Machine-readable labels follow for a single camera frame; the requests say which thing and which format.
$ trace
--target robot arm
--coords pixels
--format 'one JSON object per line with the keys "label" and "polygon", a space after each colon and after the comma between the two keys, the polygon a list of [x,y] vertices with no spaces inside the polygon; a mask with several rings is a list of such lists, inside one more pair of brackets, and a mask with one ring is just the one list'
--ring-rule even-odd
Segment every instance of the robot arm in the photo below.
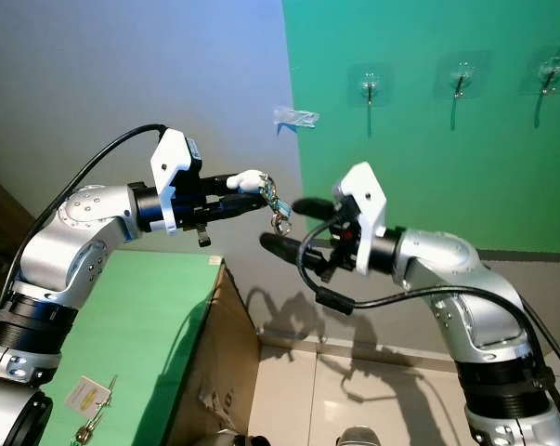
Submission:
{"label": "robot arm", "polygon": [[[458,292],[434,291],[424,301],[456,363],[474,440],[483,445],[560,445],[560,398],[539,346],[532,345],[507,310],[462,291],[463,287],[486,290],[523,311],[514,287],[487,269],[475,248],[460,238],[442,232],[386,230],[386,199],[368,164],[354,166],[335,195],[336,206],[318,199],[304,199],[293,206],[295,212],[328,220],[324,226],[332,234],[334,247],[329,261],[306,243],[271,234],[264,234],[261,243],[274,254],[301,264],[301,274],[303,268],[313,269],[324,282],[335,268],[344,268],[391,274],[409,293],[457,285]],[[362,308],[332,290],[313,288],[321,304],[346,314]]]}
{"label": "robot arm", "polygon": [[270,178],[262,172],[200,178],[201,165],[195,142],[167,129],[151,159],[155,187],[83,187],[26,244],[0,306],[0,445],[40,440],[52,402],[39,387],[57,370],[60,348],[114,249],[143,232],[177,229],[196,229],[205,246],[209,221],[268,204],[262,190]]}

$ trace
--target green wall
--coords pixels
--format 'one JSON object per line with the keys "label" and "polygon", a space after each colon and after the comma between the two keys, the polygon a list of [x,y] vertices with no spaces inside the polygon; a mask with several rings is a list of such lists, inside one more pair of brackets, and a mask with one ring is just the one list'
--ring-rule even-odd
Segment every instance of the green wall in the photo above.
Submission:
{"label": "green wall", "polygon": [[[560,253],[560,81],[538,128],[537,95],[522,90],[534,54],[560,46],[560,1],[284,0],[284,15],[294,107],[320,113],[317,128],[298,129],[306,195],[329,197],[351,164],[369,161],[390,227]],[[489,65],[476,67],[451,131],[438,64],[473,50]],[[361,94],[352,99],[364,64],[390,84],[370,115]]]}

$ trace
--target white wall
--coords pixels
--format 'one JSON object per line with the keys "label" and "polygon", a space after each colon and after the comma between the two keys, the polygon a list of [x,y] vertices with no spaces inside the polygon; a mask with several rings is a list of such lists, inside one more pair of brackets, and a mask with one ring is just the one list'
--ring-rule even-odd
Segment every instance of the white wall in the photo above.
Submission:
{"label": "white wall", "polygon": [[[280,0],[0,1],[0,182],[34,215],[102,145],[148,122],[196,138],[205,175],[267,170],[291,202],[302,191],[296,137],[272,124],[273,106],[291,103]],[[150,182],[154,142],[131,141],[87,183]],[[212,224],[206,251],[226,257],[258,326],[444,351],[422,302],[328,317],[294,267],[258,246],[269,217]],[[150,234],[128,248],[199,249],[194,233]],[[560,332],[560,264],[494,267]],[[378,274],[342,273],[332,285],[356,298],[399,291]]]}

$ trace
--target tile floor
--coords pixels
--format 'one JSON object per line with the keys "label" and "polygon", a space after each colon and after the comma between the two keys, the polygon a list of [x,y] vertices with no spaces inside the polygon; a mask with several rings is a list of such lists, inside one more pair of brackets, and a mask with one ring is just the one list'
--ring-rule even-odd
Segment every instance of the tile floor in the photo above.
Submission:
{"label": "tile floor", "polygon": [[475,446],[463,406],[456,374],[263,347],[249,431],[273,446],[333,446],[366,425],[383,446]]}

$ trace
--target green table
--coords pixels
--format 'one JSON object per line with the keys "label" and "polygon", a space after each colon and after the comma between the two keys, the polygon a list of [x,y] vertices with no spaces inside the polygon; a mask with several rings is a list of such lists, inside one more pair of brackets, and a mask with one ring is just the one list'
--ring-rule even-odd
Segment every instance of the green table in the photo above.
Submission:
{"label": "green table", "polygon": [[112,254],[63,345],[55,378],[43,386],[54,408],[42,446],[68,446],[84,423],[64,404],[82,375],[107,386],[115,374],[112,405],[89,444],[160,443],[219,271],[209,259]]}

